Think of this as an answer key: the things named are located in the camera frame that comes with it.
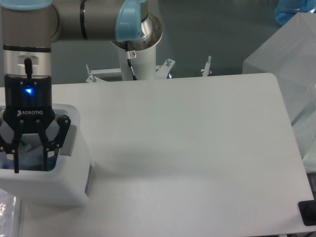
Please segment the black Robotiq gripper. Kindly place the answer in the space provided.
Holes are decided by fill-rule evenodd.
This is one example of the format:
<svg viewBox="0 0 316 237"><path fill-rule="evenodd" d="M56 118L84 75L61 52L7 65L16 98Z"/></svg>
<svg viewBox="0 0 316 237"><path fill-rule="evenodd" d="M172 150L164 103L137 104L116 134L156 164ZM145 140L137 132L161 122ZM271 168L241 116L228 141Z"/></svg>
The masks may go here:
<svg viewBox="0 0 316 237"><path fill-rule="evenodd" d="M38 133L43 147L43 171L48 171L48 153L62 148L71 120L67 115L57 115L52 109L51 76L35 76L31 58L24 60L25 75L4 76L5 110L3 120L14 131L11 143L0 137L0 151L13 155L14 173L19 173L18 148L23 134ZM46 129L55 120L59 130L49 141Z"/></svg>

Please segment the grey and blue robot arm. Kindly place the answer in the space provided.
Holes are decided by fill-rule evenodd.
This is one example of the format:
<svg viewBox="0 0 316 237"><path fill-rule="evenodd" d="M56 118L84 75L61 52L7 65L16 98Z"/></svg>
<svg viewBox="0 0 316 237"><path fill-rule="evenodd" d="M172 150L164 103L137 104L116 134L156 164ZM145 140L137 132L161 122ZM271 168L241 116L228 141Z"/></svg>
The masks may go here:
<svg viewBox="0 0 316 237"><path fill-rule="evenodd" d="M71 126L68 116L52 108L52 42L110 40L126 54L131 78L138 80L133 54L160 41L162 24L145 0L3 0L0 10L5 91L0 120L13 130L0 150L13 158L18 173L22 136L36 134L48 171L49 153L63 147Z"/></svg>

